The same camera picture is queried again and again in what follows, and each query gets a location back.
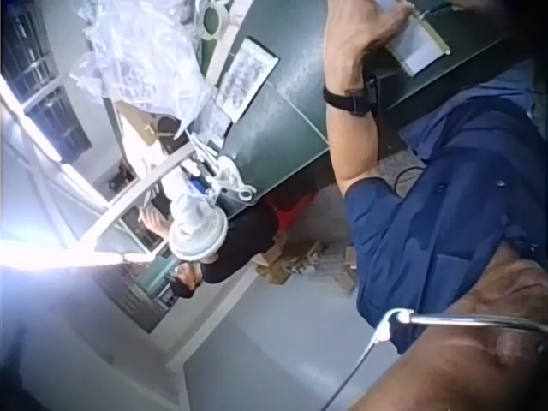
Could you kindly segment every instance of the man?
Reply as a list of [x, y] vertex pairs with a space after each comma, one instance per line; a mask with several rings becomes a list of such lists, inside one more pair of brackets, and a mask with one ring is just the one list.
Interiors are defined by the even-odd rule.
[[[161, 238], [167, 239], [171, 222], [155, 208], [148, 207], [140, 212], [145, 227]], [[223, 245], [215, 255], [200, 262], [186, 262], [175, 269], [175, 281], [171, 284], [173, 294], [180, 298], [192, 298], [202, 282], [221, 283], [249, 260], [260, 253], [266, 253], [274, 246], [278, 231], [277, 214], [264, 201], [248, 207], [229, 221], [229, 231]]]
[[[328, 0], [328, 8], [327, 132], [357, 253], [360, 315], [372, 326], [395, 307], [548, 324], [547, 147], [527, 115], [530, 64], [401, 130], [427, 164], [401, 199], [378, 176], [378, 131], [362, 110], [361, 68], [413, 8], [399, 3], [384, 14], [373, 0]], [[548, 342], [532, 335], [421, 332], [396, 328], [391, 341], [407, 353], [356, 409], [511, 409], [545, 366], [548, 345], [540, 344]]]

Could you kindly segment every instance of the green table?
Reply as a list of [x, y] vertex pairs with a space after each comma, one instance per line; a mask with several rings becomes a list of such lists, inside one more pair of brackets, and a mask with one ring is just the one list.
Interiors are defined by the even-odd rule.
[[[415, 0], [421, 11], [440, 3]], [[233, 45], [232, 56], [242, 40], [250, 37], [280, 58], [247, 112], [230, 130], [223, 148], [223, 154], [235, 160], [244, 181], [258, 189], [254, 200], [328, 150], [321, 98], [326, 11], [325, 1], [256, 0]], [[414, 78], [398, 70], [394, 62], [387, 63], [396, 73], [381, 82], [382, 112], [396, 129], [524, 57], [502, 31], [479, 15], [445, 10], [426, 19], [450, 46], [451, 54]], [[215, 42], [204, 43], [204, 72], [214, 47]], [[229, 57], [224, 70], [231, 60]], [[402, 147], [400, 140], [381, 140], [380, 155], [385, 157]], [[221, 202], [230, 217], [246, 208], [226, 197]]]

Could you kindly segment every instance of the black shirt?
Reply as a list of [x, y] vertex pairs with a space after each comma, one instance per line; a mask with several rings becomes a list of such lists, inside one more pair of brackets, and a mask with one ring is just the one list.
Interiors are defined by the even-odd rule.
[[277, 230], [276, 213], [264, 201], [242, 211], [229, 221], [229, 232], [217, 252], [217, 261], [201, 264], [204, 281], [221, 283], [256, 254], [266, 253], [274, 245]]

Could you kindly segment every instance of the hand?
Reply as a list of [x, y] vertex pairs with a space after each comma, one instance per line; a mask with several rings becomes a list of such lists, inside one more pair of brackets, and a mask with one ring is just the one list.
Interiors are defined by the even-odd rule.
[[327, 7], [324, 39], [327, 88], [334, 93], [362, 88], [363, 56], [394, 38], [414, 6], [401, 1], [385, 13], [374, 0], [328, 0]]
[[166, 239], [170, 232], [167, 219], [155, 207], [140, 208], [139, 221], [145, 225], [146, 229], [163, 239]]

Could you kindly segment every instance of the skin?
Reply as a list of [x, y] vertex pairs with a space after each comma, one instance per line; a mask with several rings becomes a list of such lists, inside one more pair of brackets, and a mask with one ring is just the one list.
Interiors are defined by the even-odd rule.
[[[344, 95], [361, 89], [362, 62], [399, 33], [412, 9], [400, 3], [384, 14], [373, 0], [328, 0], [328, 90]], [[344, 195], [355, 182], [378, 175], [377, 125], [371, 115], [359, 118], [330, 106], [326, 118], [331, 162]], [[548, 324], [547, 278], [534, 262], [519, 260], [503, 243], [480, 280], [448, 312], [510, 315]], [[352, 409], [520, 409], [525, 389], [543, 366], [539, 343], [530, 334], [430, 327]]]

